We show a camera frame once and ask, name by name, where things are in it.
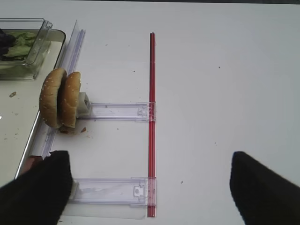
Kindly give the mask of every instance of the white table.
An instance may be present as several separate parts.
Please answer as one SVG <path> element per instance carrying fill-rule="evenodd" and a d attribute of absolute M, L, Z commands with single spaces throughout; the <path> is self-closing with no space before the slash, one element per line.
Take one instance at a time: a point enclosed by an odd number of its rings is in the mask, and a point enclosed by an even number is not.
<path fill-rule="evenodd" d="M 16 7 L 11 1 L 1 3 L 0 14 L 44 17 L 68 35 L 78 19 L 87 36 L 77 70 L 89 74 L 90 90 L 102 60 L 113 70 L 127 57 L 128 68 L 145 71 L 144 45 L 156 34 L 157 218 L 62 217 L 61 224 L 243 224 L 229 190 L 237 150 L 300 185 L 300 6 L 58 1 Z M 102 79 L 113 85 L 105 72 Z M 104 91 L 89 97 L 148 101 L 142 91 L 142 99 L 116 94 L 120 84 L 114 85 L 105 97 Z M 22 152 L 0 150 L 2 185 Z"/>

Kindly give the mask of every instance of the clear plastic container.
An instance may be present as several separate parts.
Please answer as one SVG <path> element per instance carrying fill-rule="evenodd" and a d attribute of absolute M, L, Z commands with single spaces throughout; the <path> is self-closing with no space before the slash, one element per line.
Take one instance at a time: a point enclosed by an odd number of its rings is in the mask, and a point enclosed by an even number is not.
<path fill-rule="evenodd" d="M 21 47 L 21 51 L 0 56 L 0 80 L 28 80 L 37 76 L 50 45 L 51 28 L 52 24 L 44 19 L 0 19 L 0 29 L 16 38 L 12 47 Z"/>

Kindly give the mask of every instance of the red straw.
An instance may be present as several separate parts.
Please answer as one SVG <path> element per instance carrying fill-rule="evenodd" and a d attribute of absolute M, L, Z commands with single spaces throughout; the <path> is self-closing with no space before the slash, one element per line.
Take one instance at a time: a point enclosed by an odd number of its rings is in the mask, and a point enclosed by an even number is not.
<path fill-rule="evenodd" d="M 150 88 L 149 101 L 155 102 L 155 34 L 150 33 Z M 153 107 L 150 108 L 150 115 L 153 115 Z M 155 121 L 149 121 L 149 165 L 148 177 L 155 177 Z M 155 206 L 148 206 L 148 217 L 155 217 Z"/>

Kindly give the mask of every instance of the hamburger bun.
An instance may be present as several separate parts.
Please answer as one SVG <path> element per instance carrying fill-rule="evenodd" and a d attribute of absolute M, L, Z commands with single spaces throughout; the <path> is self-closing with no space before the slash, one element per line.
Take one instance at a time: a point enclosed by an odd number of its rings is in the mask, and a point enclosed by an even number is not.
<path fill-rule="evenodd" d="M 58 117 L 58 96 L 66 77 L 67 73 L 64 69 L 55 69 L 46 77 L 41 89 L 39 110 L 45 124 L 52 128 L 60 128 L 62 126 Z"/>
<path fill-rule="evenodd" d="M 66 79 L 60 94 L 61 123 L 75 128 L 77 107 L 79 105 L 80 73 L 73 72 Z"/>

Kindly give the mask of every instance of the food crumb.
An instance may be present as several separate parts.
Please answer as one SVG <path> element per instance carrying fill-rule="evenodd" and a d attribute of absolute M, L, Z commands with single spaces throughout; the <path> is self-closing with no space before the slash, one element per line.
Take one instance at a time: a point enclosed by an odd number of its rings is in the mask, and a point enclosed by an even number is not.
<path fill-rule="evenodd" d="M 14 91 L 13 93 L 11 93 L 11 94 L 9 95 L 9 97 L 12 98 L 12 97 L 15 96 L 16 94 L 17 94 L 17 92 Z"/>

